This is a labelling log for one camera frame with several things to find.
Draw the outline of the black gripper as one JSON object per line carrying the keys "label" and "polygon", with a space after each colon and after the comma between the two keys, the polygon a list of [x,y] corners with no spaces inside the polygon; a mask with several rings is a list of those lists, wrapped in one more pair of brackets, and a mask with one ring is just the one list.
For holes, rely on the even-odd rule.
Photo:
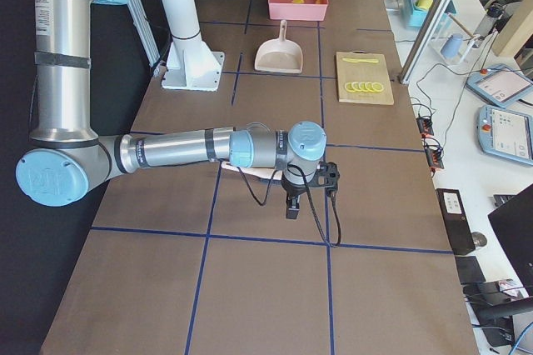
{"label": "black gripper", "polygon": [[300,195],[306,192],[306,175],[284,171],[281,185],[286,191],[286,219],[297,219],[300,212]]}

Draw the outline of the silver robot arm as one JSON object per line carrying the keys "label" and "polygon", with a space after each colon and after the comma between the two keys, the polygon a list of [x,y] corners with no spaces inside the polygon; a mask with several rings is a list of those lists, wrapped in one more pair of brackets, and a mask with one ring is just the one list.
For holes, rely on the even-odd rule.
{"label": "silver robot arm", "polygon": [[90,123],[90,28],[94,3],[128,0],[34,0],[38,122],[33,150],[18,161],[16,179],[34,202],[61,207],[100,184],[139,169],[226,161],[241,170],[269,168],[286,191],[286,216],[299,197],[326,186],[326,134],[314,122],[288,131],[259,123],[147,137],[101,137]]}

